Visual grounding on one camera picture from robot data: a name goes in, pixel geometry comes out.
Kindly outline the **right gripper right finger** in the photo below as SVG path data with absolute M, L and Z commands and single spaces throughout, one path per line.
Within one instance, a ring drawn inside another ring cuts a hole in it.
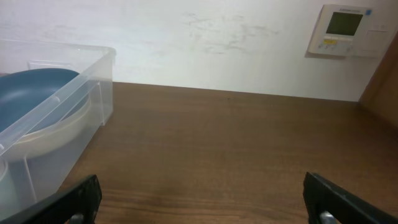
M 306 173 L 303 182 L 303 199 L 309 224 L 397 224 L 396 217 L 316 173 Z

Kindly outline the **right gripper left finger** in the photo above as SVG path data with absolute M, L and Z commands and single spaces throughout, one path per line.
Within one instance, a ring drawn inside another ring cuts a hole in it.
M 75 185 L 1 221 L 1 224 L 95 222 L 102 199 L 99 180 L 89 175 Z

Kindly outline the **cream large bowl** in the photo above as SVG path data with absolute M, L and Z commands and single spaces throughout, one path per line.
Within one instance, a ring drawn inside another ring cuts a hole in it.
M 75 139 L 88 124 L 91 100 L 86 97 L 79 105 L 78 110 L 71 111 L 59 123 L 23 136 L 2 157 L 7 161 L 31 159 L 52 152 Z

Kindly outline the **clear plastic storage bin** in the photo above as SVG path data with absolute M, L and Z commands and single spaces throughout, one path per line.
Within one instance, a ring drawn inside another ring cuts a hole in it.
M 58 191 L 113 113 L 111 47 L 1 41 L 1 218 Z

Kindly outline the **dark blue large bowl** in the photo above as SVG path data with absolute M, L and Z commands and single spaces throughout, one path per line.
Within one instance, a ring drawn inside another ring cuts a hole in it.
M 22 118 L 56 91 L 78 76 L 73 70 L 41 68 L 1 77 L 1 131 Z M 44 129 L 67 119 L 88 100 L 84 84 L 30 131 Z

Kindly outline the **wooden cabinet edge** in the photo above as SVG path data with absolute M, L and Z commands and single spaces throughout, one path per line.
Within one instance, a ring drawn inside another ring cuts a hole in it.
M 361 95 L 359 104 L 397 129 L 397 34 Z

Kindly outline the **white wall thermostat panel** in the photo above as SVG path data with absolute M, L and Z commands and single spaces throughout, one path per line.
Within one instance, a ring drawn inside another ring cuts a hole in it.
M 308 52 L 334 57 L 378 57 L 391 32 L 374 18 L 370 7 L 323 5 Z

